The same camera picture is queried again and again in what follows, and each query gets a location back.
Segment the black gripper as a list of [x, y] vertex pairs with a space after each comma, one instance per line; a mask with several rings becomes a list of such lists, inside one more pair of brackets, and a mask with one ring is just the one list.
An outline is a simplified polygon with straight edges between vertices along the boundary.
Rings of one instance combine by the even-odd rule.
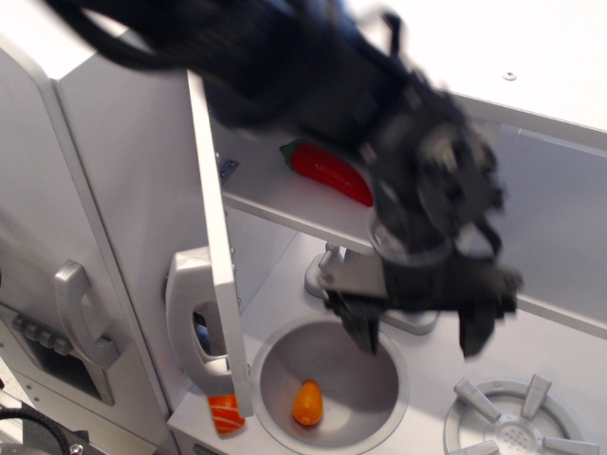
[[496, 160], [446, 96], [416, 74], [392, 88], [359, 145], [373, 184], [375, 259], [328, 276], [325, 307], [359, 349], [375, 355], [379, 320], [389, 310], [455, 311], [464, 358], [479, 355], [495, 319], [517, 307], [520, 275], [494, 255], [470, 257], [456, 245], [476, 227], [499, 252], [486, 214], [503, 203]]

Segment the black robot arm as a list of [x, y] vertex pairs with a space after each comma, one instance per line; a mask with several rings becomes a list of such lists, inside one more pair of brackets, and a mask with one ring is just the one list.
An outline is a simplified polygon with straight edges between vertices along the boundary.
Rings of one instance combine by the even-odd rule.
[[323, 264], [324, 303], [361, 350], [387, 311], [454, 311], [465, 356], [516, 309], [520, 275], [497, 264], [487, 223], [503, 205], [490, 147], [447, 94], [400, 55], [400, 18], [380, 50], [339, 1], [53, 1], [106, 59], [199, 75], [215, 117], [277, 129], [363, 166], [371, 181], [373, 257]]

